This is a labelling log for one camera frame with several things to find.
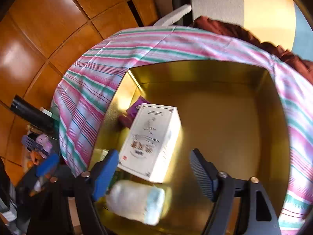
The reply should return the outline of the white tea carton box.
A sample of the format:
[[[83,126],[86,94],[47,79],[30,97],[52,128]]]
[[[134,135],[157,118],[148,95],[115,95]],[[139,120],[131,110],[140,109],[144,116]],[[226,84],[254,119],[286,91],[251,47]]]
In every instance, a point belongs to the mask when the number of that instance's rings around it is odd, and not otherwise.
[[[180,128],[177,107],[143,103],[119,152],[118,168],[163,183]]]

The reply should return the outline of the purple snack packet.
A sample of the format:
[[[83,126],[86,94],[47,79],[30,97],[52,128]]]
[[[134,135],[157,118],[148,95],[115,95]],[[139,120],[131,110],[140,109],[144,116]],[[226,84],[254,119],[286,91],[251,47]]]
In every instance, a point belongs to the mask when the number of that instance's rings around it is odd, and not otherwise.
[[[143,103],[149,103],[144,97],[139,96],[139,98],[126,110],[123,111],[119,117],[118,120],[121,122],[121,124],[127,128],[131,128],[132,123],[139,112],[139,109],[141,107],[141,104]]]

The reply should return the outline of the striped bed sheet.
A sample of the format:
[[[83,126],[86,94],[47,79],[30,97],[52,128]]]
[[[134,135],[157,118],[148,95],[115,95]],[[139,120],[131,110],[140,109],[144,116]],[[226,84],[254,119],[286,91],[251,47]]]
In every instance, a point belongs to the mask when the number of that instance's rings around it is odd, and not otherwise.
[[[279,216],[296,234],[312,209],[312,63],[275,55],[238,38],[182,27],[119,31],[85,52],[63,75],[51,102],[60,118],[60,151],[73,174],[89,166],[110,101],[126,70],[181,60],[219,60],[267,69],[282,101],[291,145],[291,173]]]

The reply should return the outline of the gold metal tin box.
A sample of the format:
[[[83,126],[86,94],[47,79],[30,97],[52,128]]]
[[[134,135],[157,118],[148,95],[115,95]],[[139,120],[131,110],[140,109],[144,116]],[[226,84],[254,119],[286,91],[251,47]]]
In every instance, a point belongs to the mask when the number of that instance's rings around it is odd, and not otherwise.
[[[229,61],[175,61],[129,69],[104,116],[92,161],[120,150],[128,128],[118,120],[138,97],[175,106],[181,129],[161,187],[165,208],[158,225],[122,218],[99,205],[103,225],[116,234],[200,234],[212,203],[189,164],[192,149],[231,177],[256,177],[280,214],[290,173],[286,119],[268,69]]]

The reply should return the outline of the wooden wardrobe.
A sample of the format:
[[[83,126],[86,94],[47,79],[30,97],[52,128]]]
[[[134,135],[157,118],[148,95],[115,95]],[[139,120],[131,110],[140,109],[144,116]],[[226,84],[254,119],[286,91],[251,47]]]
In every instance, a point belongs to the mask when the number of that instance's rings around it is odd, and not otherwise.
[[[12,183],[23,176],[27,124],[15,96],[48,108],[67,69],[115,32],[154,24],[154,0],[1,0],[1,158]]]

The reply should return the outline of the rust brown blanket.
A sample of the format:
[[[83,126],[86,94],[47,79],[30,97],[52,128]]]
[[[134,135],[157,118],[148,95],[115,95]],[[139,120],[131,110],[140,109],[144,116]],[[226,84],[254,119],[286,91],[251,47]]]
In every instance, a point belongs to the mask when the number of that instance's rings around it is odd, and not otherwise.
[[[295,69],[311,84],[312,78],[312,61],[303,60],[288,49],[283,49],[280,45],[274,46],[271,42],[260,42],[251,32],[245,30],[239,25],[226,23],[218,20],[212,20],[207,16],[200,16],[194,20],[192,26],[206,30],[222,36],[234,37],[246,41],[269,54],[275,55],[281,61],[287,63],[290,67]]]

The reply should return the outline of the tricolour upholstered headboard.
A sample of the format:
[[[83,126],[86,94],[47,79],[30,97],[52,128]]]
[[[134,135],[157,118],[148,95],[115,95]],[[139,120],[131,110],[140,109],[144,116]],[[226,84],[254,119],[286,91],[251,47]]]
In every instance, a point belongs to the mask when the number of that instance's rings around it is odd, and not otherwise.
[[[261,42],[271,42],[312,60],[312,29],[294,0],[191,0],[192,16],[237,24]]]

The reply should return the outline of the white bed frame rail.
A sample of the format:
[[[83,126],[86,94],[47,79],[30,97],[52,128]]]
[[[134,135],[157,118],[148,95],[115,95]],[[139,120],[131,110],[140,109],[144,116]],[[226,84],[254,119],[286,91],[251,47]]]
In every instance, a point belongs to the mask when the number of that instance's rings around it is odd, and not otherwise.
[[[154,23],[155,27],[168,27],[173,25],[174,23],[177,23],[179,20],[181,20],[185,15],[187,15],[189,12],[192,11],[192,6],[190,4],[185,4],[169,14],[163,16],[159,20],[157,20],[156,23]]]

